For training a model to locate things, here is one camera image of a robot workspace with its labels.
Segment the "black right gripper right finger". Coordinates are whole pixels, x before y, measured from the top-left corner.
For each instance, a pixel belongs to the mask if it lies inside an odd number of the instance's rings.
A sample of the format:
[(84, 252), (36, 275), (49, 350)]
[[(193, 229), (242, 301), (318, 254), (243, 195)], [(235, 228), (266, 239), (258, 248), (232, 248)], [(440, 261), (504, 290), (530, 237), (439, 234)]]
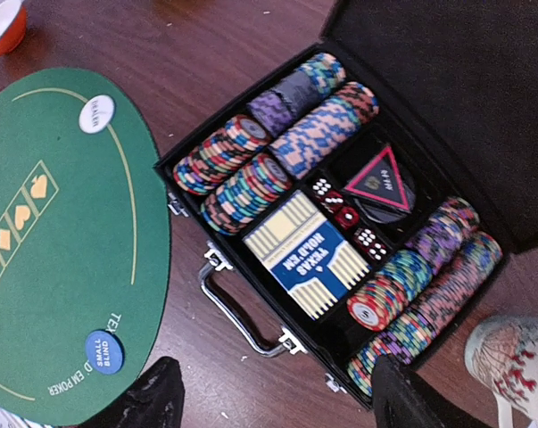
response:
[(371, 375), (378, 427), (468, 428), (485, 424), (452, 404), (393, 355), (377, 358)]

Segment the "white dealer button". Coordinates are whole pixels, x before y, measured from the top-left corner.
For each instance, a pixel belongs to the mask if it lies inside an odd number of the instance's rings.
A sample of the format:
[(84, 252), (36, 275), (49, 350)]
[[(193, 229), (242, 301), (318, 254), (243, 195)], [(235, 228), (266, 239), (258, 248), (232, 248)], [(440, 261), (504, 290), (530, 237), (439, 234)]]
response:
[(109, 95), (97, 95), (89, 99), (79, 114), (79, 128), (93, 135), (102, 132), (112, 121), (115, 103)]

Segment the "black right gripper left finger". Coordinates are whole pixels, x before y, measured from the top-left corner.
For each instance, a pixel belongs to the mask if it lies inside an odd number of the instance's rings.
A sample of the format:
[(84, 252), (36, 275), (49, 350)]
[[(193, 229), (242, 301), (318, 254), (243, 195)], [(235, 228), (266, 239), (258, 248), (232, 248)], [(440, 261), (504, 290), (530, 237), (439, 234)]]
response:
[(110, 406), (80, 426), (179, 428), (184, 403), (180, 365), (161, 357)]

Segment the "blue small blind button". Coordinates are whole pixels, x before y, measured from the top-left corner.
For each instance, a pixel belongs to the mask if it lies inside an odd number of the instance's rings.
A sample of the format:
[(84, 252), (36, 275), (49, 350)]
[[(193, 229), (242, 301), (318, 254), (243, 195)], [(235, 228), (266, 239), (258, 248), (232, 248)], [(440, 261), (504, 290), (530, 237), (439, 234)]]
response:
[(94, 330), (85, 341), (85, 352), (89, 365), (103, 375), (115, 375), (123, 366), (124, 350), (120, 342), (110, 333)]

